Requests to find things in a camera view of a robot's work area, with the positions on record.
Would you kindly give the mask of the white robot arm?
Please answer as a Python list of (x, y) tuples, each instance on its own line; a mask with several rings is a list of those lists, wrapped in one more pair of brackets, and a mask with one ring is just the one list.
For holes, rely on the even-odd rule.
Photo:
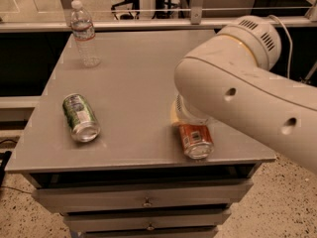
[(189, 116), (211, 116), (317, 173), (317, 88), (272, 73), (275, 27), (244, 16), (189, 52), (174, 83)]

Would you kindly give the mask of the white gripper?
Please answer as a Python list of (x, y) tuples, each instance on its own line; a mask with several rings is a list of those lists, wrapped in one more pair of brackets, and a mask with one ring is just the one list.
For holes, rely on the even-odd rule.
[(172, 126), (181, 124), (207, 125), (210, 117), (193, 107), (178, 94), (171, 105), (170, 120)]

